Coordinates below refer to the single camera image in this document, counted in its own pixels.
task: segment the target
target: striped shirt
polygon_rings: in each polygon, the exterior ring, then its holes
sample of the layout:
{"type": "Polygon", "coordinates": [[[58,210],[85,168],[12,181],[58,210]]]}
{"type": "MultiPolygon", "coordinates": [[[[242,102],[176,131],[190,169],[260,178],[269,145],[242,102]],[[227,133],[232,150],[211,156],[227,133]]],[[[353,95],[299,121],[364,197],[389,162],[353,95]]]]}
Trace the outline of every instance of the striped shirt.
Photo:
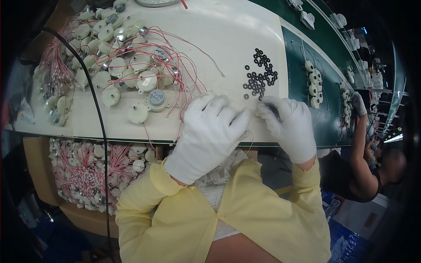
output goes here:
{"type": "Polygon", "coordinates": [[[368,166],[375,165],[377,163],[376,159],[374,158],[374,151],[370,149],[371,155],[370,158],[367,161],[368,166]]]}

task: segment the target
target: gray glove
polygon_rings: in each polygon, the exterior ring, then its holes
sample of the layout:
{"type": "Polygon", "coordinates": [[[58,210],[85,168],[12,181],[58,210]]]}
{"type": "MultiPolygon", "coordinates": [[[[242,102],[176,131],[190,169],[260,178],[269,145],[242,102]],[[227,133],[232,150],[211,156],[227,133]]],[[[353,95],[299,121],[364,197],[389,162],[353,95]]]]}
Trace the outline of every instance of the gray glove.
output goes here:
{"type": "Polygon", "coordinates": [[[367,109],[365,108],[364,101],[362,101],[362,97],[357,91],[351,92],[351,103],[359,116],[367,114],[367,109]]]}

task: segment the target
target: white shirt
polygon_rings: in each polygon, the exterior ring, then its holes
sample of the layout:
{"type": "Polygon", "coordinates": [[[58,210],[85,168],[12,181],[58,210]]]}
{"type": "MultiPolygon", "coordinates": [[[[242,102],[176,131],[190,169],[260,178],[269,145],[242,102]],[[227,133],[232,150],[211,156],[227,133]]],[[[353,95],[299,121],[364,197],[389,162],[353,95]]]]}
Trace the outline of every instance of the white shirt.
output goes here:
{"type": "MultiPolygon", "coordinates": [[[[225,185],[231,178],[231,166],[238,164],[243,159],[247,159],[245,152],[242,150],[233,151],[219,166],[197,179],[193,184],[206,197],[215,212],[218,211],[221,204],[225,185]]],[[[213,241],[239,233],[235,228],[218,219],[213,241]]]]}

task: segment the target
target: cardboard box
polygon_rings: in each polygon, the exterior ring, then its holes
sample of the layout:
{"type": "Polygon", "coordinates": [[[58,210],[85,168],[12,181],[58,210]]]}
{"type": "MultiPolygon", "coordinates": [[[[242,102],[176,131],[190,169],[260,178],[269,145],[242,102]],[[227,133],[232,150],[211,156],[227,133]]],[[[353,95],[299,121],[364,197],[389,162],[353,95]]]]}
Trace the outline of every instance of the cardboard box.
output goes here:
{"type": "MultiPolygon", "coordinates": [[[[53,173],[50,154],[50,139],[48,137],[25,137],[25,156],[29,173],[37,191],[38,197],[50,205],[59,206],[63,213],[75,226],[99,235],[107,235],[106,214],[78,208],[59,196],[53,173]]],[[[157,154],[162,156],[162,148],[155,147],[157,154]]],[[[118,226],[115,215],[109,216],[109,230],[111,237],[118,238],[118,226]]]]}
{"type": "MultiPolygon", "coordinates": [[[[71,22],[77,13],[86,6],[86,0],[62,0],[47,20],[44,27],[50,27],[58,32],[62,27],[71,22]]],[[[45,48],[51,43],[54,36],[48,32],[41,32],[36,36],[22,52],[21,58],[37,61],[41,58],[45,48]]]]}

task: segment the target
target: white plastic gearbox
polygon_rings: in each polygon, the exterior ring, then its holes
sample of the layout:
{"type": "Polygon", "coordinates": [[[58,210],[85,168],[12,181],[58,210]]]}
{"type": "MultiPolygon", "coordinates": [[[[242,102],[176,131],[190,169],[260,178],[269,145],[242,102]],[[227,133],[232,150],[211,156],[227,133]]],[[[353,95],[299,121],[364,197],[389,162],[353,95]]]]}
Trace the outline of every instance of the white plastic gearbox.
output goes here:
{"type": "Polygon", "coordinates": [[[162,90],[153,90],[149,93],[148,97],[145,97],[144,99],[148,101],[148,105],[150,105],[151,111],[153,112],[160,112],[165,108],[171,107],[171,104],[168,103],[168,99],[162,90]]]}

